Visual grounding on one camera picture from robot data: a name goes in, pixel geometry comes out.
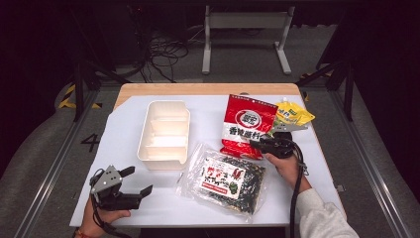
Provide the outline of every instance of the human hand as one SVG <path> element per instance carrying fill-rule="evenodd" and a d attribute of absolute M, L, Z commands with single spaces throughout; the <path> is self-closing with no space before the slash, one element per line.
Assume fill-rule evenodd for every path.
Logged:
<path fill-rule="evenodd" d="M 296 156 L 293 154 L 291 157 L 287 159 L 279 159 L 278 157 L 270 153 L 263 154 L 263 156 L 275 166 L 275 168 L 277 169 L 277 172 L 294 189 L 296 185 L 297 177 L 299 175 L 299 165 L 298 165 Z M 299 193 L 311 187 L 312 186 L 309 183 L 306 176 L 302 176 Z"/>
<path fill-rule="evenodd" d="M 106 211 L 100 208 L 98 208 L 98 214 L 101 219 L 107 223 L 111 223 L 122 217 L 131 216 L 131 212 L 129 210 Z M 105 233 L 105 231 L 93 220 L 93 206 L 90 195 L 86 202 L 86 206 L 84 207 L 83 220 L 78 230 L 88 237 L 100 237 Z"/>

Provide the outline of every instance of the empty food container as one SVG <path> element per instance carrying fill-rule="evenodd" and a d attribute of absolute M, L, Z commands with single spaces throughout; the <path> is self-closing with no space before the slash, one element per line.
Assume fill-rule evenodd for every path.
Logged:
<path fill-rule="evenodd" d="M 151 171 L 182 170 L 187 162 L 189 111 L 183 101 L 153 101 L 138 157 Z"/>

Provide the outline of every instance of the dark background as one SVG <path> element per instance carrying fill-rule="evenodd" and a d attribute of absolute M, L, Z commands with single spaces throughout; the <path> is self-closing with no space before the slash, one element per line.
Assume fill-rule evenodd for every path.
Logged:
<path fill-rule="evenodd" d="M 419 199 L 420 186 L 415 184 L 420 170 L 419 7 L 389 2 L 352 9 L 344 15 L 340 6 L 297 7 L 292 24 L 342 21 L 320 63 L 352 62 L 355 82 L 376 128 Z M 204 7 L 159 6 L 143 11 L 150 14 L 149 22 L 142 20 L 145 30 L 145 23 L 154 22 L 153 27 L 182 41 L 190 37 L 190 27 L 203 24 Z M 143 60 L 145 51 L 133 38 L 131 21 L 126 6 L 84 5 L 69 11 L 49 4 L 1 4 L 0 175 L 26 137 L 54 114 L 56 95 L 72 81 L 79 59 L 94 60 L 111 70 L 117 64 Z"/>

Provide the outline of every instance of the red snack bag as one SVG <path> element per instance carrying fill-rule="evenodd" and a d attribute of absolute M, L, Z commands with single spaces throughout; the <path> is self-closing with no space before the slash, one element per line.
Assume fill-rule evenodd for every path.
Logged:
<path fill-rule="evenodd" d="M 250 146 L 249 141 L 259 141 L 271 130 L 277 106 L 245 96 L 229 95 L 223 123 L 221 153 L 261 160 L 261 152 Z"/>

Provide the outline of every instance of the seaweed snack bag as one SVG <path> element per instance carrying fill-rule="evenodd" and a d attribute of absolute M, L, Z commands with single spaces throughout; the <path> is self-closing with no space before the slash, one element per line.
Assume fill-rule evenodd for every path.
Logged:
<path fill-rule="evenodd" d="M 270 179 L 267 161 L 233 158 L 200 143 L 193 164 L 178 184 L 177 194 L 211 202 L 221 214 L 239 215 L 251 222 L 263 206 Z"/>

